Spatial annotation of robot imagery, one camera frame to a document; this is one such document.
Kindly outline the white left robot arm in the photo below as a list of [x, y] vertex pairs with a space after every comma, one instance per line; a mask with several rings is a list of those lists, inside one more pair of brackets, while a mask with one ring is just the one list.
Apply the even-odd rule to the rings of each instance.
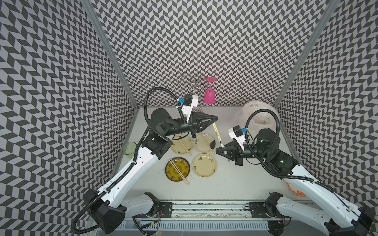
[[[174, 120], [163, 108], [148, 115], [148, 102], [156, 91], [166, 92], [174, 99], [180, 115], [178, 119]], [[198, 104], [197, 98], [197, 95], [189, 94], [178, 98], [163, 87], [152, 88], [147, 92], [143, 102], [147, 128], [136, 146], [134, 157], [98, 190], [90, 189], [85, 193], [86, 205], [72, 220], [72, 233], [85, 234], [101, 228], [110, 234], [125, 218], [139, 214], [155, 215], [159, 200], [150, 192], [143, 194], [140, 201], [134, 199], [130, 205], [126, 205], [124, 199], [138, 179], [170, 149], [173, 144], [170, 136], [189, 133], [195, 138], [218, 120], [217, 116], [193, 111]]]

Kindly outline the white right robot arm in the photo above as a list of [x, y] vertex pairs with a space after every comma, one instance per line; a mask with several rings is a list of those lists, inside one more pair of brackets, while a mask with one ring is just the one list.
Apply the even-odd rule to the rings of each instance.
[[[259, 113], [272, 115], [276, 129], [261, 129], [254, 138], [249, 137], [249, 124]], [[298, 188], [319, 207], [315, 209], [296, 203], [283, 194], [272, 192], [262, 205], [268, 217], [294, 218], [327, 236], [371, 234], [375, 209], [367, 206], [359, 207], [317, 180], [297, 159], [279, 149], [279, 133], [278, 116], [269, 109], [259, 109], [249, 116], [244, 128], [235, 126], [229, 130], [232, 142], [217, 148], [216, 154], [233, 161], [238, 166], [242, 166], [246, 159], [255, 158], [268, 174]]]

